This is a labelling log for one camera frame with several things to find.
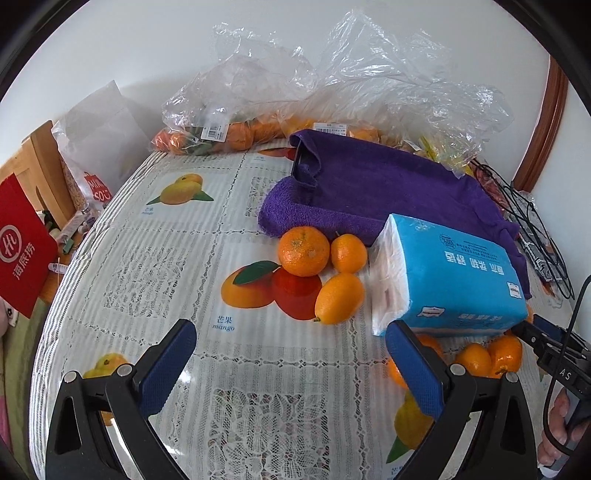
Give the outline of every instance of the purple towel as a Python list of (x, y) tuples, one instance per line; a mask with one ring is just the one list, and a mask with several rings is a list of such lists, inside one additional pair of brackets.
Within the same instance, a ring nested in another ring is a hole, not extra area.
[(293, 175), (269, 192), (261, 229), (281, 236), (315, 226), (330, 238), (352, 233), (372, 245), (390, 213), (448, 226), (505, 248), (525, 298), (531, 298), (527, 260), (515, 244), (519, 226), (505, 220), (471, 176), (457, 179), (441, 165), (384, 145), (302, 130)]

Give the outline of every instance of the finger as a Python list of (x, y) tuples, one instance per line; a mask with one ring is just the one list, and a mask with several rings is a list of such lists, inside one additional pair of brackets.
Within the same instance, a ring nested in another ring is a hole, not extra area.
[(554, 438), (560, 443), (566, 443), (566, 428), (564, 426), (564, 417), (560, 415), (560, 412), (556, 407), (550, 410), (550, 418), (548, 419), (548, 426), (550, 432), (554, 435)]
[(552, 458), (550, 455), (548, 455), (548, 453), (544, 449), (544, 445), (542, 443), (540, 443), (538, 445), (538, 461), (539, 461), (539, 463), (541, 463), (542, 465), (545, 465), (545, 466), (550, 466), (554, 463), (554, 460), (555, 460), (554, 458)]
[(568, 396), (566, 395), (566, 388), (563, 388), (556, 400), (554, 400), (554, 408), (557, 409), (557, 412), (560, 413), (562, 418), (566, 417), (566, 414), (569, 412), (570, 401)]
[(587, 427), (589, 426), (589, 423), (591, 423), (591, 422), (589, 420), (587, 420), (586, 422), (583, 422), (581, 425), (577, 425), (574, 428), (573, 433), (570, 435), (570, 438), (574, 442), (580, 442), (581, 438), (583, 438), (585, 430), (587, 430)]
[(550, 443), (545, 433), (542, 434), (542, 446), (544, 447), (546, 453), (550, 455), (550, 457), (552, 457), (554, 460), (558, 460), (562, 456), (562, 453), (558, 451), (556, 447)]

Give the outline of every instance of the blue tissue packaging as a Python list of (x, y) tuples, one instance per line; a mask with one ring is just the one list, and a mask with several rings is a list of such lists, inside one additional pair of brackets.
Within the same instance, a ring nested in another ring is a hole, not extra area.
[(436, 223), (390, 214), (369, 249), (372, 331), (404, 320), (439, 336), (494, 335), (527, 316), (503, 247)]

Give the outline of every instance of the white wall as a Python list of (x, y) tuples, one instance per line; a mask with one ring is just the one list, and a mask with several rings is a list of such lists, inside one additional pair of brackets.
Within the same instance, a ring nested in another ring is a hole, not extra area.
[[(590, 132), (591, 116), (569, 85), (556, 143), (532, 192), (540, 217), (564, 257), (576, 294), (591, 274)], [(576, 327), (591, 339), (591, 287)]]
[(548, 54), (492, 0), (91, 0), (41, 46), (0, 103), (0, 163), (34, 128), (112, 79), (154, 134), (160, 105), (215, 62), (215, 24), (276, 31), (284, 45), (301, 45), (314, 64), (330, 28), (353, 7), (387, 31), (425, 30), (452, 48), (454, 79), (505, 93), (515, 121), (485, 155), (511, 178), (538, 118)]

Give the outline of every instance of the tablecloth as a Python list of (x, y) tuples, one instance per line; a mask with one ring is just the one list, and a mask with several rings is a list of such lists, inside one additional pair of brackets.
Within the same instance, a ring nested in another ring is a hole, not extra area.
[[(85, 372), (110, 352), (135, 362), (178, 318), (195, 324), (197, 348), (150, 422), (189, 478), (386, 480), (408, 459), (411, 452), (385, 464), (404, 390), (388, 377), (384, 339), (371, 335), (370, 298), (335, 326), (294, 320), (274, 302), (237, 309), (221, 300), (232, 272), (277, 260), (277, 240), (259, 231), (257, 215), (291, 161), (259, 150), (155, 153), (89, 232), (57, 292), (34, 364), (30, 452), (40, 478), (63, 375)], [(202, 178), (211, 200), (200, 194), (162, 203), (163, 189), (187, 174)], [(366, 281), (368, 272), (359, 275)], [(467, 341), (444, 341), (446, 358)], [(527, 349), (519, 376), (535, 418), (543, 386)], [(442, 478), (458, 468), (476, 420)], [(108, 430), (127, 474), (140, 478), (116, 424)]]

